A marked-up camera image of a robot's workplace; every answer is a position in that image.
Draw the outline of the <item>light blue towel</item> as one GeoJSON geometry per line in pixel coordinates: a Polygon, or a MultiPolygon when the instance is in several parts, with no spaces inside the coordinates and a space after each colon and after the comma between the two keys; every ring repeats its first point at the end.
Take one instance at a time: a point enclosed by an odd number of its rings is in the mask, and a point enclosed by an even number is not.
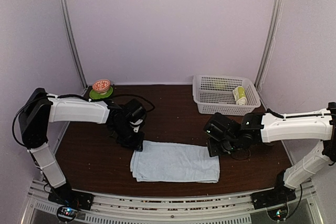
{"type": "Polygon", "coordinates": [[[143,151],[133,152],[130,172],[137,182],[217,183],[218,157],[204,146],[143,142],[143,151]]]}

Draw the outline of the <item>white perforated plastic basket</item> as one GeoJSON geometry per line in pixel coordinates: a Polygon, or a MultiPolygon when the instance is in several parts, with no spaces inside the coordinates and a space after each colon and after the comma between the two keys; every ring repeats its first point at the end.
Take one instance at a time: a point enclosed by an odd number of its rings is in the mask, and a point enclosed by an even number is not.
{"type": "Polygon", "coordinates": [[[193,99],[200,114],[243,116],[261,106],[254,84],[244,77],[195,75],[192,82],[193,99]],[[234,90],[243,87],[246,104],[237,104],[234,90]]]}

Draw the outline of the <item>green crocodile pattern towel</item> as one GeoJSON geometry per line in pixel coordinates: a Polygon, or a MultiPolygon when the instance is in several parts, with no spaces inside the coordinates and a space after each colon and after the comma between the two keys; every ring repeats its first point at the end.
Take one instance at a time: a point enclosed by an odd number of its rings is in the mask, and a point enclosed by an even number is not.
{"type": "Polygon", "coordinates": [[[242,86],[237,86],[233,90],[233,96],[235,99],[235,102],[237,105],[246,105],[247,104],[247,98],[245,94],[245,89],[242,86]]]}

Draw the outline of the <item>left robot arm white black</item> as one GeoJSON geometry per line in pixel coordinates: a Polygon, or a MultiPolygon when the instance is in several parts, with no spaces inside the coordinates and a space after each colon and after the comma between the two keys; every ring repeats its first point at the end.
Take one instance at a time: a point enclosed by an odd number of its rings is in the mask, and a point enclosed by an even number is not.
{"type": "Polygon", "coordinates": [[[76,197],[48,145],[50,123],[105,124],[117,135],[117,143],[122,147],[143,150],[144,133],[140,128],[148,112],[140,102],[141,97],[131,94],[131,100],[125,104],[115,103],[114,97],[87,99],[76,94],[50,94],[37,88],[14,118],[19,122],[22,146],[30,152],[49,182],[52,193],[64,205],[71,205],[76,197]]]}

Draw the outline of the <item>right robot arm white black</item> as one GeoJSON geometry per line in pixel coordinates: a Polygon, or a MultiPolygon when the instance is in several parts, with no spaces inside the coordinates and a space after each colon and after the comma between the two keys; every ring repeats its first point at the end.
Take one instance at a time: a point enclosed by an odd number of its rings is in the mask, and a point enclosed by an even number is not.
{"type": "Polygon", "coordinates": [[[326,165],[335,163],[335,102],[325,109],[306,113],[248,113],[240,123],[215,113],[204,126],[211,157],[231,154],[252,145],[284,140],[318,140],[301,161],[277,176],[269,192],[272,203],[279,204],[305,180],[326,165]]]}

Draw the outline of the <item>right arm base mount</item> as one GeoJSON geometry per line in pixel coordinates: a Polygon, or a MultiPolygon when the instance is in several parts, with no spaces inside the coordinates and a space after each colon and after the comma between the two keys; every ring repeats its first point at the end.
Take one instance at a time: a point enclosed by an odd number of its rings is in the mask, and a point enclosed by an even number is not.
{"type": "Polygon", "coordinates": [[[303,191],[301,184],[299,188],[299,201],[295,208],[290,211],[288,203],[297,198],[296,189],[286,187],[283,178],[278,176],[273,189],[251,194],[254,209],[267,208],[267,215],[272,221],[277,223],[286,221],[296,213],[302,201],[303,191]]]}

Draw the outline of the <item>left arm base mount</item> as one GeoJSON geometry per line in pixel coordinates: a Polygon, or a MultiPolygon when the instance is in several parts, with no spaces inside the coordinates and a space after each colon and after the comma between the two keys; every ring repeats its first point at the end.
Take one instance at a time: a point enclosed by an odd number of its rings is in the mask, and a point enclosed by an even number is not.
{"type": "Polygon", "coordinates": [[[80,210],[90,210],[94,195],[72,189],[69,182],[54,188],[50,187],[48,200],[59,204],[56,217],[62,223],[69,223],[76,219],[80,210]]]}

